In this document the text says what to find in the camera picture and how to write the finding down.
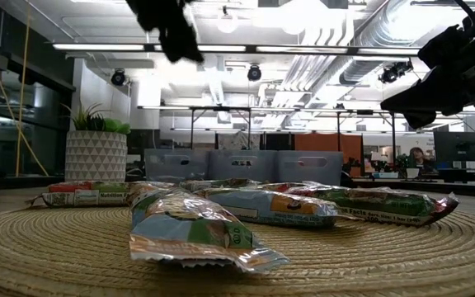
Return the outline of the silver ventilation duct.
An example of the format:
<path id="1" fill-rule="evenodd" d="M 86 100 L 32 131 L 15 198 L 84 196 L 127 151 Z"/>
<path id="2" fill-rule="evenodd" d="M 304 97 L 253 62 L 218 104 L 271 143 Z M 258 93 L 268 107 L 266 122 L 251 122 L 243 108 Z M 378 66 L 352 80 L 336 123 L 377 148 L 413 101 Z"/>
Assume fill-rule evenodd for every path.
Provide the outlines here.
<path id="1" fill-rule="evenodd" d="M 355 37 L 354 46 L 410 46 L 435 25 L 428 7 L 414 6 L 414 0 L 389 0 L 376 17 Z M 341 84 L 354 85 L 375 70 L 383 61 L 363 61 L 352 58 L 340 75 Z"/>

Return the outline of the purple wrapper granola bar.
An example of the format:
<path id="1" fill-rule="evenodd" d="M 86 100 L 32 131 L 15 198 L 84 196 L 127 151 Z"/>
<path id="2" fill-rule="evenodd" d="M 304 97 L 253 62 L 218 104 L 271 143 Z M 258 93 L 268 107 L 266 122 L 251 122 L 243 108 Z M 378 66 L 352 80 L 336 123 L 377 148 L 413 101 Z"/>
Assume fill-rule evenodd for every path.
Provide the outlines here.
<path id="1" fill-rule="evenodd" d="M 388 187 L 299 186 L 287 192 L 334 202 L 347 214 L 366 221 L 410 226 L 432 224 L 459 205 L 454 194 L 437 200 L 425 194 L 395 191 Z"/>

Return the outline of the round woven straw placemat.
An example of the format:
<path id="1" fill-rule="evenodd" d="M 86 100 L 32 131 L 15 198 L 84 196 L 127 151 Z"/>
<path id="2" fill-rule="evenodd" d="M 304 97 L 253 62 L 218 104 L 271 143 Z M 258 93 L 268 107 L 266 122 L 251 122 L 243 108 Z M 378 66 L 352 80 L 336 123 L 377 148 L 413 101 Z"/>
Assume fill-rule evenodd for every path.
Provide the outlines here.
<path id="1" fill-rule="evenodd" d="M 126 208 L 0 213 L 0 291 L 33 297 L 475 297 L 475 215 L 421 228 L 255 224 L 289 263 L 266 274 L 129 256 Z"/>

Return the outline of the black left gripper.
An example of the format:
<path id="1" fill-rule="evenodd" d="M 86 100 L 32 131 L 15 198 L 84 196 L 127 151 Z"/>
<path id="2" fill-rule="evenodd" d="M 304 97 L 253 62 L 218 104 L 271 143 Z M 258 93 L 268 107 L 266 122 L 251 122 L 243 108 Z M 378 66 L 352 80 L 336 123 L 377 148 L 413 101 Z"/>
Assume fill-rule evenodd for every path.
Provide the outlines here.
<path id="1" fill-rule="evenodd" d="M 185 19 L 185 0 L 125 0 L 144 31 L 159 29 L 167 33 L 167 58 L 175 63 L 189 59 L 203 63 L 193 26 Z"/>

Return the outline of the long ceiling light strip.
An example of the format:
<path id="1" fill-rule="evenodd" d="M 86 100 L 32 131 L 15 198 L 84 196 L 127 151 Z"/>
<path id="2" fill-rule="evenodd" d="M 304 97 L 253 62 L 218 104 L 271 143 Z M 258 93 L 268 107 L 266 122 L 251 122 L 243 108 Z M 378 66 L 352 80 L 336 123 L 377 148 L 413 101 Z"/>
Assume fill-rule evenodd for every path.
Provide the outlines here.
<path id="1" fill-rule="evenodd" d="M 53 43 L 56 50 L 66 52 L 163 52 L 158 44 L 98 44 Z M 412 57 L 419 48 L 414 47 L 358 47 L 358 46 L 311 46 L 311 45 L 199 45 L 203 54 L 301 54 L 346 55 L 370 57 Z"/>

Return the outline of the round white ceiling lamp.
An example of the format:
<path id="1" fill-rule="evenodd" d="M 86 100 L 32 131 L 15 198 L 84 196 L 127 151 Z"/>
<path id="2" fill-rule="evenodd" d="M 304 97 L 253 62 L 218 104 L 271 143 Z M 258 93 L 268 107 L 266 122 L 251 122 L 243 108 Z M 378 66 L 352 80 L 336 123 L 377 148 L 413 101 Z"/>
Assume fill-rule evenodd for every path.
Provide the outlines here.
<path id="1" fill-rule="evenodd" d="M 230 12 L 220 13 L 216 21 L 217 28 L 225 33 L 233 33 L 238 28 L 238 16 Z"/>

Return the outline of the white triangle-patterned plant pot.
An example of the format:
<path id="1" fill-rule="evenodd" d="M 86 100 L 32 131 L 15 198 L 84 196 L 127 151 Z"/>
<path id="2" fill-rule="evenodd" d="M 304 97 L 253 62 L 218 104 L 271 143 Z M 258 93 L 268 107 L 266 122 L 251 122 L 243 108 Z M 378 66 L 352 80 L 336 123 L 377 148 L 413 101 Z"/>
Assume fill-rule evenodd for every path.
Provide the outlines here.
<path id="1" fill-rule="evenodd" d="M 66 182 L 124 182 L 127 136 L 116 132 L 71 130 L 65 150 Z"/>

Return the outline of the small background potted plant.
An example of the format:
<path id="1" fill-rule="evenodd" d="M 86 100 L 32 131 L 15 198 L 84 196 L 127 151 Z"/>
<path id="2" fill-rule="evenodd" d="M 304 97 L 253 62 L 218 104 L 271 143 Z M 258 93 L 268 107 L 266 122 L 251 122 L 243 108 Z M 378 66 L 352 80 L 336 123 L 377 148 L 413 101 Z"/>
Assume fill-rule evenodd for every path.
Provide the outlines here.
<path id="1" fill-rule="evenodd" d="M 406 179 L 418 178 L 423 168 L 423 163 L 419 163 L 413 155 L 404 155 L 403 165 Z"/>

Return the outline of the green artificial plant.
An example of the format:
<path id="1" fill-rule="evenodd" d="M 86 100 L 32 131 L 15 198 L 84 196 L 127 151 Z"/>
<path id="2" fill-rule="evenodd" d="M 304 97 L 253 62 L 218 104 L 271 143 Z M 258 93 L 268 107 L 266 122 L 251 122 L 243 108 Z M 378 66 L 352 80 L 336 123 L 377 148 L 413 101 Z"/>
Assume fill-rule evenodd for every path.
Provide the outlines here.
<path id="1" fill-rule="evenodd" d="M 79 103 L 78 109 L 74 111 L 71 107 L 62 104 L 62 106 L 70 112 L 71 119 L 75 130 L 101 131 L 117 134 L 129 134 L 131 126 L 127 122 L 104 117 L 99 106 L 101 103 L 93 103 L 89 107 L 84 107 Z"/>

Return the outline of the black desk monitor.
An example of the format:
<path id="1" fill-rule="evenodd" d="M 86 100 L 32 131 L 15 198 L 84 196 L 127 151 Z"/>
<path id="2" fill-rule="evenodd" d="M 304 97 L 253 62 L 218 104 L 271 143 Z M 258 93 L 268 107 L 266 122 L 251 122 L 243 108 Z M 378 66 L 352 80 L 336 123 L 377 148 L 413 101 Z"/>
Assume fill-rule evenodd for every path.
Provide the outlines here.
<path id="1" fill-rule="evenodd" d="M 475 161 L 475 132 L 434 132 L 438 163 Z"/>

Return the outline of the person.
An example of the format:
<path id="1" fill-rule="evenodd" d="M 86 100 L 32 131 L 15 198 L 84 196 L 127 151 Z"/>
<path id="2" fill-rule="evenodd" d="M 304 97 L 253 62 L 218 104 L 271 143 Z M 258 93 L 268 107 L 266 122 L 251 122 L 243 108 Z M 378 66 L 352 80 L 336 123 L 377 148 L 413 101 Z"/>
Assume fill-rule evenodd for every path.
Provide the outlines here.
<path id="1" fill-rule="evenodd" d="M 421 148 L 418 148 L 418 147 L 411 148 L 409 155 L 413 155 L 415 159 L 418 160 L 419 163 L 423 163 L 423 168 L 421 169 L 419 176 L 436 173 L 434 161 L 431 159 L 428 159 Z"/>

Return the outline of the orange partition panel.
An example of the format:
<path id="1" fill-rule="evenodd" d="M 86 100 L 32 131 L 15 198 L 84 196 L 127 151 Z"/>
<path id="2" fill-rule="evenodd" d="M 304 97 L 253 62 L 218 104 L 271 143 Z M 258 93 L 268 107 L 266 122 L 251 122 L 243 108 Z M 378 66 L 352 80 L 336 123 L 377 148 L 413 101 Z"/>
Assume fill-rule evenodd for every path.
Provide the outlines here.
<path id="1" fill-rule="evenodd" d="M 295 149 L 298 151 L 339 151 L 343 163 L 350 165 L 349 174 L 360 177 L 363 167 L 363 138 L 349 134 L 296 134 Z"/>

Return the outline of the orange peanut butter granola bar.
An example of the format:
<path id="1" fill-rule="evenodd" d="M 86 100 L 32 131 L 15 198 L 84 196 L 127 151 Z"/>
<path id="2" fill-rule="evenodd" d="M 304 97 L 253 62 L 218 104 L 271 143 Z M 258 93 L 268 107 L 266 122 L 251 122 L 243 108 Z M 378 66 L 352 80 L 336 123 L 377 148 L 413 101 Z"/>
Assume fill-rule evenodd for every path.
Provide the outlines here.
<path id="1" fill-rule="evenodd" d="M 330 227 L 343 215 L 334 203 L 252 188 L 209 188 L 196 195 L 220 204 L 241 221 L 292 227 Z"/>
<path id="2" fill-rule="evenodd" d="M 229 178 L 223 180 L 189 180 L 181 181 L 179 187 L 190 192 L 200 191 L 210 188 L 239 188 L 245 186 L 260 185 L 260 181 L 253 181 L 246 178 Z"/>

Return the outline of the blue green snack packet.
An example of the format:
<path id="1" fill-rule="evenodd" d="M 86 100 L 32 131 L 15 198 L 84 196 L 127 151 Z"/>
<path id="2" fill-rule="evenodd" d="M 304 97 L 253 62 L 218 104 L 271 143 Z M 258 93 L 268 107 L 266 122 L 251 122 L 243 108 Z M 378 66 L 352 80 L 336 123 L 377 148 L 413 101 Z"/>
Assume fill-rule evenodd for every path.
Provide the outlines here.
<path id="1" fill-rule="evenodd" d="M 156 188 L 129 197 L 131 258 L 184 267 L 233 265 L 261 273 L 289 263 L 220 204 L 187 191 Z"/>

